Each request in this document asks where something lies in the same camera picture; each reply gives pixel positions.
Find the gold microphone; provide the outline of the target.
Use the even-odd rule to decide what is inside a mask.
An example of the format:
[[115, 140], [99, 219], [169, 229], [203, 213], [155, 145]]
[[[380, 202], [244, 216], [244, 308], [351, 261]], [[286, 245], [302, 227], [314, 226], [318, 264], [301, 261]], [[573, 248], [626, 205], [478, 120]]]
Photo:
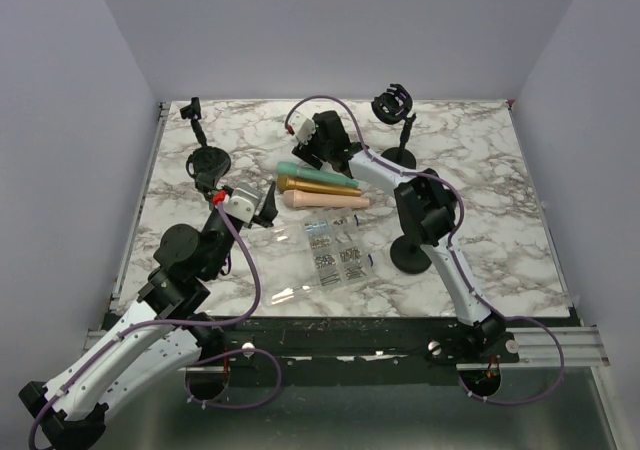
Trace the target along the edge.
[[304, 180], [300, 178], [291, 177], [288, 175], [279, 175], [276, 180], [276, 185], [280, 192], [284, 192], [288, 190], [299, 190], [303, 192], [318, 193], [318, 194], [352, 196], [352, 197], [361, 196], [361, 191], [357, 188]]

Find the black stand holding glitter mic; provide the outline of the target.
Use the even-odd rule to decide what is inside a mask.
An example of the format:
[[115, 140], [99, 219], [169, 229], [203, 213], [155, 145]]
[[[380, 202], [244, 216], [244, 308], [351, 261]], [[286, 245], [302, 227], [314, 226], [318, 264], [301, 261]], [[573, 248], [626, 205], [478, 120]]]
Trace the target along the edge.
[[398, 237], [390, 247], [390, 258], [393, 265], [409, 275], [426, 272], [431, 267], [431, 260], [406, 235]]

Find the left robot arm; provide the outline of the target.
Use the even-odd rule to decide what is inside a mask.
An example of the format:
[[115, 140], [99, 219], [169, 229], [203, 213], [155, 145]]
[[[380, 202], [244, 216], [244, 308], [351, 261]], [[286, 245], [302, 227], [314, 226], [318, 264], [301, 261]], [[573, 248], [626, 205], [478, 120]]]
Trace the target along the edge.
[[[29, 448], [36, 448], [42, 432], [52, 449], [89, 449], [119, 405], [154, 379], [228, 357], [224, 328], [251, 317], [262, 297], [258, 269], [240, 231], [272, 226], [278, 214], [274, 193], [225, 187], [213, 196], [202, 229], [176, 224], [165, 231], [154, 254], [158, 266], [126, 312], [68, 369], [20, 390], [34, 418]], [[220, 275], [234, 246], [252, 272], [254, 300], [244, 313], [216, 320], [199, 307], [210, 294], [207, 282]]]

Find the pink microphone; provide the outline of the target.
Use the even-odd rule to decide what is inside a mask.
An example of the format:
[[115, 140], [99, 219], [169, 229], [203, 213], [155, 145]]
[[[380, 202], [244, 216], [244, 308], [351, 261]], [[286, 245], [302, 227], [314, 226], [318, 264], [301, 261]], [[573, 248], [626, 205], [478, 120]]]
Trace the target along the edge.
[[300, 190], [286, 190], [282, 197], [284, 204], [289, 208], [330, 207], [364, 209], [370, 206], [370, 200], [364, 197], [309, 193]]

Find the black round-base mic stand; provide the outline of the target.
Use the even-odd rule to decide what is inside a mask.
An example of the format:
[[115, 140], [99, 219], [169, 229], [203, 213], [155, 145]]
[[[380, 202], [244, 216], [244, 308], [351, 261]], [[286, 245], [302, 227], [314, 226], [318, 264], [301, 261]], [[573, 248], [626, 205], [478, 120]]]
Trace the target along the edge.
[[200, 99], [198, 97], [192, 97], [190, 103], [183, 106], [179, 112], [183, 120], [189, 121], [198, 144], [201, 147], [206, 147], [208, 145], [207, 137], [200, 123], [202, 118]]

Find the black tripod mic stand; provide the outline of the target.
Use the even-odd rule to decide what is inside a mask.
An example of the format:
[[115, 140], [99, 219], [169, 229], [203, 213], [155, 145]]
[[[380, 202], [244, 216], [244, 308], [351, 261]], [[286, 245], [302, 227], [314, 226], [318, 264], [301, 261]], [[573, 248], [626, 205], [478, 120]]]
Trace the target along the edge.
[[187, 158], [185, 169], [193, 180], [196, 190], [211, 202], [218, 191], [220, 179], [231, 167], [229, 154], [219, 147], [204, 146], [193, 151]]

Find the teal microphone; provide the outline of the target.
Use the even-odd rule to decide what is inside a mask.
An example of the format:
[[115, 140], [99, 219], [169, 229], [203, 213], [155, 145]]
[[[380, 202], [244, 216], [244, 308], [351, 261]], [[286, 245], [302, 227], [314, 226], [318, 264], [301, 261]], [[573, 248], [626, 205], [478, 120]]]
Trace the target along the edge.
[[350, 188], [358, 188], [359, 183], [341, 174], [329, 173], [311, 167], [303, 167], [292, 162], [278, 162], [276, 172], [279, 175], [315, 181], [319, 183], [342, 185]]

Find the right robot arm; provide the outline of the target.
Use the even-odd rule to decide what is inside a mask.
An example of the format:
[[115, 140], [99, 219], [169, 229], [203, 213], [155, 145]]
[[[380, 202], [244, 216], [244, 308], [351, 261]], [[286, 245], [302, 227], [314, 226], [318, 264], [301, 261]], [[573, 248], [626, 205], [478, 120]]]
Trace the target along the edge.
[[493, 354], [506, 323], [490, 308], [455, 238], [460, 227], [456, 218], [464, 215], [457, 191], [433, 170], [410, 170], [383, 158], [363, 141], [352, 141], [334, 111], [308, 118], [292, 110], [285, 117], [285, 129], [297, 140], [292, 153], [304, 162], [316, 169], [327, 163], [394, 198], [403, 235], [392, 248], [403, 244], [418, 249], [435, 266], [462, 325], [456, 354], [474, 362]]

